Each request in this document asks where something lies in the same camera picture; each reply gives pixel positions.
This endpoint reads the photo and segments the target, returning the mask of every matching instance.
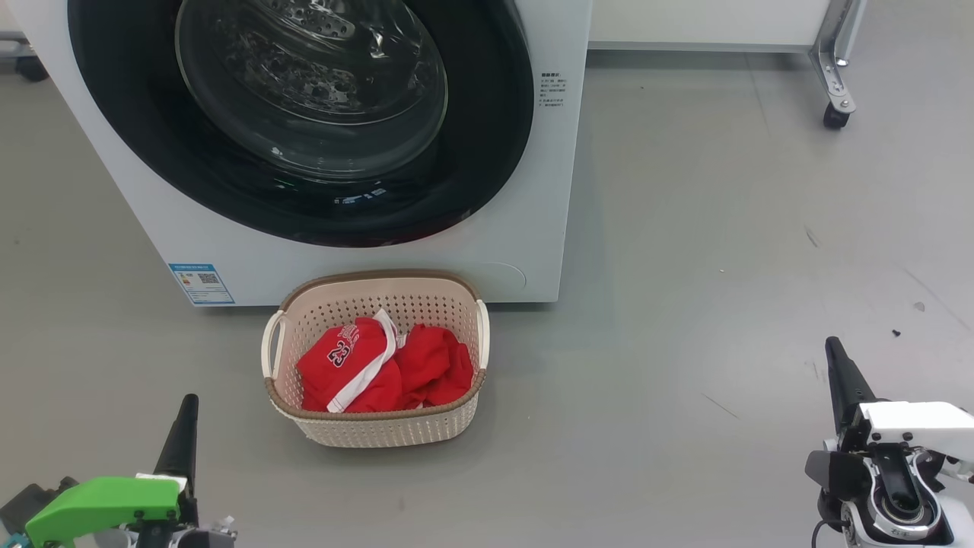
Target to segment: red clothing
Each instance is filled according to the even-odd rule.
[[[396,350],[395,325],[385,310],[326,331],[297,368],[306,411],[442,406],[462,398],[473,383],[468,348],[449,330],[417,325]]]

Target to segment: black cable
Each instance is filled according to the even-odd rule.
[[[818,532],[822,529],[822,526],[840,526],[847,528],[852,525],[850,522],[844,522],[843,520],[822,520],[818,522],[815,526],[815,530],[811,532],[811,548],[815,548],[818,544]]]

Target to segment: metal stand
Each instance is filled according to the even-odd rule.
[[[48,78],[48,71],[21,32],[0,30],[0,59],[15,59],[17,74],[31,82]]]
[[[815,72],[829,94],[830,102],[822,119],[826,128],[844,128],[849,115],[855,112],[855,102],[839,69],[848,65],[865,4],[866,0],[831,0],[815,44],[808,52]]]

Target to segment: washing machine door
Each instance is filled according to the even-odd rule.
[[[534,83],[505,0],[67,0],[95,103],[207,208],[327,246],[423,238],[507,182]]]

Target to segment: plastic basket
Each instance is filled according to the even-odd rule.
[[[452,331],[467,345],[473,384],[456,402],[413,411],[332,413],[301,409],[298,360],[321,335],[380,308],[400,333],[416,324]],[[334,448],[391,448],[441,442],[467,429],[487,375],[490,319],[476,291],[449,274],[381,271],[333,276],[298,288],[267,323],[261,346],[264,384],[271,403],[309,439]]]

